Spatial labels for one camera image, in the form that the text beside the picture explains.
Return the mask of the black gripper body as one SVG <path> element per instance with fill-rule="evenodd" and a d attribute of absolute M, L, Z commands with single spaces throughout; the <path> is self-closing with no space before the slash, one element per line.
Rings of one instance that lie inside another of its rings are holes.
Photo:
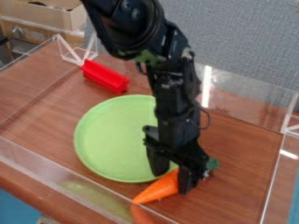
<path fill-rule="evenodd" d="M 211 169 L 208 167 L 210 156 L 204 152 L 203 148 L 198 143 L 198 139 L 194 138 L 190 142 L 180 146 L 168 146 L 159 140 L 158 128 L 155 126 L 146 125 L 143 127 L 144 132 L 144 146 L 163 146 L 168 149 L 172 154 L 172 161 L 179 166 L 186 165 L 187 167 L 202 166 L 204 168 L 203 178 Z"/>

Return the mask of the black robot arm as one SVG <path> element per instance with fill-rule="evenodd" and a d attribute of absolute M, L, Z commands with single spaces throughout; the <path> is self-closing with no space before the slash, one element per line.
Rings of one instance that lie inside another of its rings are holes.
<path fill-rule="evenodd" d="M 211 158 L 199 145 L 200 80 L 194 51 L 179 27 L 167 21 L 158 0 L 80 0 L 108 53 L 134 60 L 155 97 L 158 125 L 143 127 L 154 175 L 179 165 L 178 188 L 186 194 L 208 174 Z"/>

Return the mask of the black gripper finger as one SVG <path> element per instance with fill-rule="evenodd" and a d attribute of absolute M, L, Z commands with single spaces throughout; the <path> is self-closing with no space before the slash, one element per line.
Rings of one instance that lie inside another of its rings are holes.
<path fill-rule="evenodd" d="M 203 179 L 203 174 L 204 168 L 202 166 L 187 167 L 183 164 L 179 166 L 178 187 L 180 195 L 186 195 L 198 185 L 199 181 Z"/>
<path fill-rule="evenodd" d="M 146 148 L 147 158 L 152 174 L 158 177 L 170 171 L 172 154 L 163 146 L 151 146 Z"/>

